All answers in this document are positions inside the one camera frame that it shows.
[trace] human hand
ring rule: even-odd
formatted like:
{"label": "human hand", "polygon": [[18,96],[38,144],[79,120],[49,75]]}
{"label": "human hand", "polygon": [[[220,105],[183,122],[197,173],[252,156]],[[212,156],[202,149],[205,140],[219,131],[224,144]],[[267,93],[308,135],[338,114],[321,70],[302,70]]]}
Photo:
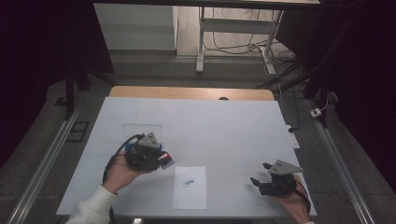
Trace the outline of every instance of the human hand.
{"label": "human hand", "polygon": [[103,184],[105,189],[114,194],[117,194],[119,189],[130,185],[138,176],[151,172],[139,172],[131,169],[125,160],[124,154],[125,152],[121,152],[119,155],[117,155],[113,165],[108,171],[107,179]]}
{"label": "human hand", "polygon": [[[305,189],[301,185],[301,179],[299,176],[294,175],[294,179],[297,182],[297,190],[306,196]],[[306,210],[306,203],[304,199],[298,196],[296,193],[291,193],[285,196],[272,196],[272,198],[282,205],[283,209],[293,218],[298,224],[304,224],[311,221]]]}

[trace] white tabletop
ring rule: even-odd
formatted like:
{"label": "white tabletop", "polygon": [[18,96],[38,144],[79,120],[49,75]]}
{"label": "white tabletop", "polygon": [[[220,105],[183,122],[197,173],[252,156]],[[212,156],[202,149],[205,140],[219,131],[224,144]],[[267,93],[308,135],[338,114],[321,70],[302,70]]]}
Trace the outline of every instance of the white tabletop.
{"label": "white tabletop", "polygon": [[[57,215],[70,215],[101,183],[105,166],[131,133],[152,129],[176,164],[139,176],[119,191],[116,215],[268,218],[286,214],[250,177],[269,182],[263,162],[299,165],[277,102],[107,97]],[[206,209],[173,209],[176,166],[204,166]]]}

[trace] wooden edge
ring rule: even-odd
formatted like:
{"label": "wooden edge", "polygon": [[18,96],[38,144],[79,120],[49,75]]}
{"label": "wooden edge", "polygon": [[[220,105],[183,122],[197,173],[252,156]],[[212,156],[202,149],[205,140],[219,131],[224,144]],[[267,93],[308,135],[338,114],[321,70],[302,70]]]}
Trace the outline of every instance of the wooden edge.
{"label": "wooden edge", "polygon": [[110,97],[162,98],[162,99],[197,99],[218,100],[226,97],[237,101],[274,101],[274,95],[268,90],[211,89],[181,87],[136,87],[116,86]]}

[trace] black curtain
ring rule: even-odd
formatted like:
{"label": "black curtain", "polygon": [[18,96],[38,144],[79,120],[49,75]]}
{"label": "black curtain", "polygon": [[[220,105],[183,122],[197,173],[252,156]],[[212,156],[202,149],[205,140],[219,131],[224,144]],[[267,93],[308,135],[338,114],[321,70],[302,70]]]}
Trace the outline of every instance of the black curtain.
{"label": "black curtain", "polygon": [[48,87],[71,65],[74,71],[83,64],[100,72],[113,68],[89,0],[1,1],[0,27],[3,165],[46,102]]}
{"label": "black curtain", "polygon": [[367,1],[335,53],[336,112],[396,191],[396,6]]}

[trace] black cable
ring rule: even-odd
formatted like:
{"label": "black cable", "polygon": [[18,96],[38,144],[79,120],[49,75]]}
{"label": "black cable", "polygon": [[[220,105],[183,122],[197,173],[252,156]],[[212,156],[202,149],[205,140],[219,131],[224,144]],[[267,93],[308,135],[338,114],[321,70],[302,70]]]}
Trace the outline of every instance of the black cable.
{"label": "black cable", "polygon": [[296,92],[295,92],[295,86],[293,86],[293,101],[294,105],[296,107],[296,114],[297,114],[297,127],[290,127],[289,132],[292,133],[294,131],[297,131],[300,129],[300,111],[297,106],[297,99],[296,99]]}
{"label": "black cable", "polygon": [[[111,166],[113,165],[114,160],[116,159],[117,156],[119,156],[119,153],[122,151],[122,149],[128,144],[130,143],[132,140],[134,140],[135,138],[139,139],[141,137],[143,137],[143,134],[135,134],[134,136],[128,138],[128,140],[126,140],[121,146],[120,148],[117,150],[117,152],[110,158],[110,160],[108,161],[107,165],[106,165],[106,169],[103,172],[103,184],[105,184],[106,180],[107,180],[107,175],[108,175],[108,171],[110,170]],[[110,211],[108,212],[108,215],[110,217],[110,221],[112,224],[116,224],[116,217],[114,216],[114,211],[113,211],[113,207],[110,207]]]}
{"label": "black cable", "polygon": [[285,59],[282,59],[281,57],[279,57],[279,54],[280,54],[281,52],[285,52],[285,51],[288,51],[288,49],[287,49],[287,50],[280,51],[280,52],[277,54],[277,57],[276,57],[275,54],[274,54],[274,51],[273,51],[272,49],[270,49],[269,52],[271,52],[271,55],[269,55],[269,56],[270,56],[270,58],[271,58],[272,60],[274,60],[276,63],[294,63],[294,62],[296,62],[296,59],[295,59],[295,58],[294,58],[294,59],[285,60]]}
{"label": "black cable", "polygon": [[215,84],[211,83],[210,81],[205,81],[205,83],[211,85],[211,86],[214,87],[214,88],[217,88],[217,86],[216,86]]}
{"label": "black cable", "polygon": [[301,192],[300,192],[299,190],[297,190],[297,189],[294,189],[293,192],[294,192],[295,194],[297,194],[298,196],[300,196],[300,197],[304,200],[304,202],[306,203],[306,212],[308,213],[308,216],[309,216],[309,213],[311,212],[311,202],[309,202],[309,200],[308,200],[308,194],[307,194],[307,192],[306,192],[306,189],[305,189],[305,187],[303,186],[303,184],[300,183],[300,181],[298,181],[298,180],[295,179],[295,182],[296,182],[297,184],[299,184],[299,185],[303,188],[305,194],[301,193]]}
{"label": "black cable", "polygon": [[210,49],[204,43],[204,48],[207,49],[207,50],[216,50],[216,51],[220,51],[220,52],[224,52],[224,53],[228,53],[228,54],[246,54],[246,53],[250,53],[254,49],[257,49],[258,47],[257,46],[250,46],[249,50],[248,51],[244,51],[244,52],[230,52],[230,51],[223,50],[223,49]]}
{"label": "black cable", "polygon": [[248,20],[250,20],[253,17],[253,9],[249,9],[247,12],[245,12],[244,14],[247,14],[250,11],[250,16],[247,18]]}
{"label": "black cable", "polygon": [[62,219],[64,219],[64,217],[59,217],[55,224],[61,223]]}
{"label": "black cable", "polygon": [[279,76],[273,77],[273,79],[271,79],[271,80],[269,80],[269,81],[267,81],[267,82],[265,82],[265,83],[262,83],[262,84],[260,84],[260,85],[257,85],[254,89],[257,90],[257,89],[259,89],[259,88],[261,88],[261,87],[267,88],[268,86],[272,85],[272,83],[278,81],[278,80],[281,79],[282,77],[285,77],[286,75],[288,75],[290,72],[292,72],[294,69],[298,68],[299,66],[300,66],[300,64],[297,63],[297,62],[291,64],[291,65],[290,65],[288,68],[286,68],[285,71],[283,71]]}
{"label": "black cable", "polygon": [[334,17],[337,17],[338,16],[338,12],[340,11],[340,7],[341,7],[341,1],[340,0],[329,0],[329,1],[338,3],[337,11],[334,14]]}
{"label": "black cable", "polygon": [[[261,10],[259,10],[259,13],[257,15],[257,19],[256,20],[259,19],[260,12],[261,12]],[[215,18],[215,9],[214,8],[212,9],[212,17]],[[213,43],[214,43],[216,48],[215,49],[210,49],[204,43],[205,49],[207,49],[207,50],[216,50],[216,51],[220,51],[220,52],[228,53],[228,54],[246,54],[246,53],[250,53],[251,51],[256,49],[261,43],[264,43],[264,42],[267,41],[267,40],[263,40],[263,41],[260,41],[260,42],[256,43],[255,45],[250,45],[251,40],[253,38],[253,35],[251,35],[251,37],[250,37],[250,39],[249,39],[249,41],[248,41],[248,43],[246,45],[239,45],[239,46],[232,46],[232,47],[219,47],[217,45],[217,43],[216,43],[215,32],[212,32],[212,37],[213,37]],[[224,49],[238,49],[238,48],[242,48],[242,47],[248,47],[249,50],[248,51],[244,51],[244,52],[230,52],[230,51],[224,50]]]}

